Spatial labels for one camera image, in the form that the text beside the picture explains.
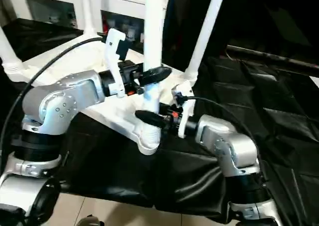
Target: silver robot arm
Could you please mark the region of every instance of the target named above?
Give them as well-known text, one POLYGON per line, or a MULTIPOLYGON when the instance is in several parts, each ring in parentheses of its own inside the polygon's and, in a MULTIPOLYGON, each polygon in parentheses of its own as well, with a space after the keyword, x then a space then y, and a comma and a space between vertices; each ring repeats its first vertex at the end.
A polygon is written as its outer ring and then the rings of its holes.
MULTIPOLYGON (((143 72, 142 64, 130 61, 122 62, 119 71, 123 91, 130 94, 143 93, 143 86, 162 81, 170 73, 168 67, 143 72)), ((118 94, 117 86, 112 71, 90 70, 35 87, 26 94, 22 136, 15 141, 16 149, 0 177, 0 218, 5 214, 7 218, 27 219, 32 226, 50 218, 60 192, 54 173, 61 162, 63 136, 79 111, 118 94)))
POLYGON ((283 226, 276 204, 261 174, 254 141, 237 132, 228 121, 210 115, 197 119, 193 115, 194 99, 188 82, 172 89, 175 104, 163 106, 160 115, 136 111, 145 123, 163 127, 181 138, 192 136, 195 141, 217 157, 226 178, 230 209, 234 218, 256 225, 283 226))
POLYGON ((230 208, 237 219, 273 219, 283 226, 276 204, 262 182, 257 147, 251 138, 238 133, 225 120, 203 115, 195 141, 217 157, 230 192, 230 208))

